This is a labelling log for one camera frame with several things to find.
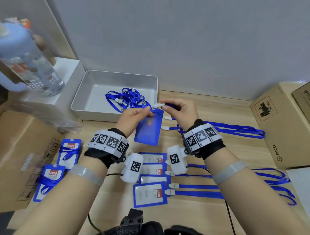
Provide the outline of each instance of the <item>light wood surface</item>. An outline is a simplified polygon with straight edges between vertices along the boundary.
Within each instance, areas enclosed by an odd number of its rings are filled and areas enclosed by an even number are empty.
[[[258,128],[257,122],[249,107],[249,101],[235,100],[222,97],[194,95],[187,93],[159,91],[159,98],[180,97],[194,100],[197,105],[199,117],[205,121],[223,122],[232,125],[245,125]],[[87,149],[87,144],[97,130],[108,129],[115,125],[112,122],[83,121],[81,133],[69,133],[67,138],[82,139],[83,152]],[[176,126],[176,121],[163,120],[163,126]],[[161,131],[158,146],[148,146],[134,142],[135,133],[129,139],[130,152],[158,152],[165,153],[167,148],[176,144],[183,144],[181,135],[177,131]],[[240,137],[236,135],[223,134],[226,146],[243,160],[248,166],[275,167],[271,154],[263,139]],[[194,156],[186,158],[188,163],[203,164],[203,160]],[[121,172],[122,164],[113,164],[108,173]],[[202,169],[189,169],[189,174],[206,172]],[[173,183],[180,184],[214,184],[209,178],[200,177],[173,177]],[[295,195],[292,185],[287,184]],[[300,217],[309,222],[304,209],[300,205],[294,210]],[[18,210],[14,213],[8,228],[17,229],[20,227],[26,215],[37,205],[31,202],[27,209]],[[120,224],[121,219],[133,208],[133,186],[123,182],[119,176],[109,176],[105,179],[96,200],[90,210],[90,217],[93,223],[101,230],[106,230]],[[168,198],[167,205],[142,208],[144,211],[144,222],[158,221],[163,228],[168,228],[174,224],[189,226],[203,234],[233,234],[230,225],[225,202],[221,199],[210,199],[188,196],[172,196]],[[232,214],[233,224],[237,234],[245,234],[242,227]],[[96,234],[86,219],[79,234]]]

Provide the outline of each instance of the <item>plastic bottle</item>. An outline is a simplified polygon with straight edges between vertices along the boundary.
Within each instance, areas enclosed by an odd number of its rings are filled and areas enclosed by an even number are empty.
[[[0,23],[0,60],[44,96],[56,95],[65,86],[31,33],[19,24]]]

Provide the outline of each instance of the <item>bottle lid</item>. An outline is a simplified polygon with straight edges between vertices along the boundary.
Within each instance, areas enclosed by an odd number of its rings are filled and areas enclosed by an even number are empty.
[[[9,30],[0,22],[0,37],[7,36],[9,34]]]

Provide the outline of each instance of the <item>red logo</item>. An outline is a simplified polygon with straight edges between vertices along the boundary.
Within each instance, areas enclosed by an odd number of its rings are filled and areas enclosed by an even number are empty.
[[[75,149],[75,143],[68,143],[68,148]]]
[[[160,198],[160,197],[162,197],[162,189],[161,188],[159,188],[159,189],[156,189],[155,190],[156,191],[156,193],[155,193],[155,198]]]
[[[50,175],[57,175],[58,174],[58,170],[50,170]]]

